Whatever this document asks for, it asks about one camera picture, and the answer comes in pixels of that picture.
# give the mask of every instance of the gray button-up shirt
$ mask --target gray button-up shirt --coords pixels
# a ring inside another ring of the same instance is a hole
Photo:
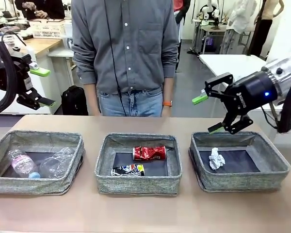
[[[160,87],[173,78],[178,33],[173,0],[105,0],[122,92]],[[117,93],[104,0],[73,0],[74,62],[83,84]]]

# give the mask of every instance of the person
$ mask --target person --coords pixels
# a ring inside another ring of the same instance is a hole
[[[176,70],[179,66],[179,61],[180,61],[184,20],[185,20],[186,13],[188,12],[190,8],[190,4],[191,4],[190,0],[174,0],[174,15],[176,17],[176,24],[177,24],[178,38],[179,38],[178,63],[176,65]]]
[[[178,61],[173,0],[73,0],[71,9],[73,60],[92,114],[170,117]]]
[[[274,14],[275,8],[277,5],[280,4],[280,9],[276,14]],[[262,13],[262,20],[259,24],[259,26],[256,26],[257,30],[257,39],[254,40],[251,55],[255,55],[257,57],[260,57],[263,46],[266,42],[268,33],[271,29],[273,19],[276,18],[278,15],[280,15],[285,8],[285,4],[283,0],[267,0],[265,3],[265,7]]]
[[[238,0],[227,22],[220,54],[236,54],[241,34],[246,30],[256,10],[256,0]]]
[[[15,5],[20,11],[26,11],[27,20],[35,18],[65,18],[62,0],[15,0]]]

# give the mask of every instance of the plastic water bottle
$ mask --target plastic water bottle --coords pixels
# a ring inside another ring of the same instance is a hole
[[[20,177],[29,179],[41,178],[38,173],[38,167],[25,152],[15,149],[9,151],[8,156],[12,167]]]
[[[69,147],[61,149],[53,157],[45,159],[40,165],[40,173],[43,178],[63,177],[73,159],[74,150]]]

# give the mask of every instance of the orange wristband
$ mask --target orange wristband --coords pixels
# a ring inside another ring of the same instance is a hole
[[[173,106],[173,102],[172,101],[164,101],[163,102],[163,106],[172,107]]]

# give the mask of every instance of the shirt pocket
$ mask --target shirt pocket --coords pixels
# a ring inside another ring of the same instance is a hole
[[[139,51],[145,54],[160,53],[162,50],[162,25],[159,23],[147,23],[139,28]]]

